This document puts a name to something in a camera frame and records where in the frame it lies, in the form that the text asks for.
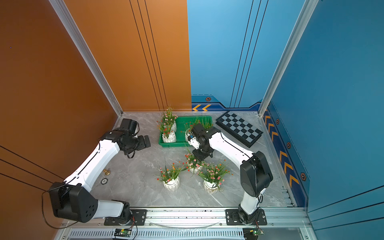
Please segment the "red flower pot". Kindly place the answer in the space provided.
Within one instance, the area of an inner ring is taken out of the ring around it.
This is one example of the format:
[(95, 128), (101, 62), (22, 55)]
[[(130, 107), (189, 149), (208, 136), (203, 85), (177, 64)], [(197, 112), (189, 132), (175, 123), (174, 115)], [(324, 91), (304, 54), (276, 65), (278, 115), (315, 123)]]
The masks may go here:
[(175, 143), (177, 141), (175, 133), (176, 123), (159, 123), (158, 128), (161, 132), (161, 137), (164, 143)]
[(186, 162), (184, 163), (186, 169), (193, 174), (199, 175), (203, 167), (206, 166), (206, 163), (204, 161), (198, 160), (193, 153), (190, 152), (188, 149), (188, 153), (185, 154)]
[(192, 128), (198, 124), (200, 121), (198, 119), (195, 119), (193, 122), (187, 122), (185, 123), (185, 140), (188, 142), (188, 137), (192, 134)]

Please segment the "orange flower pot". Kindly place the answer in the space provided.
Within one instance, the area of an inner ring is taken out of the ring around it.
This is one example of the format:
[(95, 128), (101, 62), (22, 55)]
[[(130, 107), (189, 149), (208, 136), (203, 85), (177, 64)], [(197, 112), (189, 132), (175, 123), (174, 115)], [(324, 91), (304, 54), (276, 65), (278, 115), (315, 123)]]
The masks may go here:
[(165, 189), (169, 192), (175, 192), (180, 187), (180, 173), (187, 170), (185, 163), (165, 165), (159, 168), (159, 176), (157, 180), (162, 182)]
[(211, 117), (201, 117), (198, 123), (203, 126), (204, 129), (208, 130), (213, 126)]

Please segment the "pink flower pot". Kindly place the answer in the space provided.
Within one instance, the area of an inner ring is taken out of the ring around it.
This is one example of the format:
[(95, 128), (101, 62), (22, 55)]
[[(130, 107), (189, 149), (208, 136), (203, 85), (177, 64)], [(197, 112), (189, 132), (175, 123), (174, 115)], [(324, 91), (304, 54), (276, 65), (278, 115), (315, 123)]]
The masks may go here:
[(162, 114), (161, 119), (157, 121), (158, 128), (161, 132), (176, 132), (177, 124), (176, 119), (178, 116), (173, 113), (173, 108), (168, 107)]
[(224, 176), (231, 173), (225, 161), (218, 164), (202, 162), (202, 169), (198, 172), (198, 176), (202, 178), (203, 187), (209, 194), (219, 192), (225, 181)]

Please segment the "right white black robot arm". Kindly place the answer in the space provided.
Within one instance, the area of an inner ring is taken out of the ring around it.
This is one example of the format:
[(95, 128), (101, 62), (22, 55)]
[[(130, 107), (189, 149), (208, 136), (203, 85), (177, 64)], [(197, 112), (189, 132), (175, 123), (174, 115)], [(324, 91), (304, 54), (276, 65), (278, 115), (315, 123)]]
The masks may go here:
[(201, 124), (192, 128), (188, 142), (195, 148), (193, 154), (198, 160), (212, 157), (213, 152), (218, 151), (239, 168), (240, 183), (244, 190), (238, 207), (239, 220), (244, 225), (265, 226), (267, 221), (263, 219), (265, 214), (259, 205), (264, 199), (264, 192), (273, 181), (265, 154), (246, 150), (215, 127), (207, 130)]

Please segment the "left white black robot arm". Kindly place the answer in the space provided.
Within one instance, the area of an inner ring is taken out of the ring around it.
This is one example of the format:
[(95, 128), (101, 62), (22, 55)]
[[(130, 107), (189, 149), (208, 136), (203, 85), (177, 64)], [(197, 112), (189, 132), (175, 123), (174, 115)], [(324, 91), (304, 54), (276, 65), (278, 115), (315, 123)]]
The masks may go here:
[(57, 218), (87, 223), (93, 219), (105, 219), (106, 224), (134, 224), (130, 204), (125, 201), (98, 200), (91, 190), (102, 170), (120, 151), (133, 158), (136, 151), (151, 146), (149, 136), (138, 136), (126, 129), (105, 133), (88, 158), (62, 183), (55, 182), (47, 191), (53, 214)]

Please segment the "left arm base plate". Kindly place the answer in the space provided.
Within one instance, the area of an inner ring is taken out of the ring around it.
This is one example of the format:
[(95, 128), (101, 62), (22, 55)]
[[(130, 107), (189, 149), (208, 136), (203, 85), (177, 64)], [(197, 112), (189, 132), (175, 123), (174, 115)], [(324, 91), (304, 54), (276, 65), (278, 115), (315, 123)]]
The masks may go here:
[(144, 226), (147, 217), (146, 209), (130, 209), (127, 213), (123, 212), (121, 216), (116, 218), (105, 218), (105, 226)]

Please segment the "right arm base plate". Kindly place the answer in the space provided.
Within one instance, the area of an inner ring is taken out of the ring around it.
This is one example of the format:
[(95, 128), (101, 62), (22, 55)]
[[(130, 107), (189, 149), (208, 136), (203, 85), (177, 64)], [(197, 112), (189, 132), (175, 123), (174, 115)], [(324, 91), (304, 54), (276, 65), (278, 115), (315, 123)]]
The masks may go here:
[(228, 226), (236, 225), (257, 225), (266, 226), (268, 224), (265, 211), (257, 208), (251, 215), (242, 209), (226, 209), (226, 221)]

